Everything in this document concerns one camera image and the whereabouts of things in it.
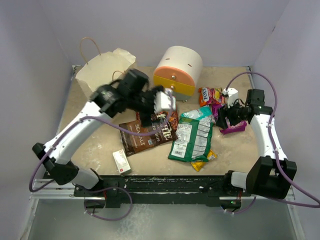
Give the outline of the yellow snack packet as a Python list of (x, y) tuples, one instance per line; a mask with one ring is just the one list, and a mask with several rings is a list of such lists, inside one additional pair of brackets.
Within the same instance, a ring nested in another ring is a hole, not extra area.
[(204, 161), (204, 160), (201, 160), (201, 161), (193, 161), (191, 162), (191, 166), (193, 167), (194, 170), (196, 170), (197, 172), (199, 172), (205, 165), (207, 162), (211, 161), (211, 160), (214, 160), (216, 159), (218, 156), (217, 154), (211, 149), (206, 158), (207, 158), (207, 161)]

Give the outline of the white paper bag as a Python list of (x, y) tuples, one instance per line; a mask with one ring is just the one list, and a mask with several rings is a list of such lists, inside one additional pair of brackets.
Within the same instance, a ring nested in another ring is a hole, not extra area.
[[(98, 55), (92, 59), (86, 58), (82, 50), (82, 43), (86, 39), (92, 41), (98, 51)], [(83, 100), (88, 100), (101, 85), (110, 84), (113, 80), (122, 78), (127, 70), (137, 67), (136, 57), (129, 51), (116, 48), (114, 51), (101, 52), (91, 37), (81, 39), (79, 51), (85, 64), (75, 74), (75, 80), (80, 87)]]

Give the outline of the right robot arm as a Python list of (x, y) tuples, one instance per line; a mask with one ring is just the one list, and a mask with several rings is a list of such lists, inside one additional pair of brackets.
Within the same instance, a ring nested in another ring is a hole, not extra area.
[[(275, 108), (265, 105), (260, 89), (249, 89), (246, 101), (238, 98), (235, 88), (225, 88), (225, 105), (217, 110), (216, 125), (223, 130), (242, 121), (251, 125), (258, 145), (259, 157), (248, 173), (228, 171), (222, 190), (228, 196), (239, 190), (265, 198), (283, 200), (292, 185), (297, 165), (283, 152), (275, 129)], [(203, 160), (209, 150), (210, 120), (181, 117), (177, 125), (178, 139), (173, 142), (169, 159), (191, 162)]]

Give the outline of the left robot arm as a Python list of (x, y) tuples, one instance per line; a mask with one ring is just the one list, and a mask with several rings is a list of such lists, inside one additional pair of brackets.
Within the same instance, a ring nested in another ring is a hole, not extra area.
[(103, 191), (103, 180), (92, 169), (81, 169), (71, 158), (78, 148), (103, 124), (112, 125), (113, 118), (125, 110), (139, 112), (146, 126), (159, 106), (165, 88), (149, 86), (149, 77), (138, 69), (130, 69), (122, 79), (99, 86), (79, 114), (57, 136), (47, 143), (35, 143), (32, 151), (58, 185), (73, 183), (85, 188), (91, 196)]

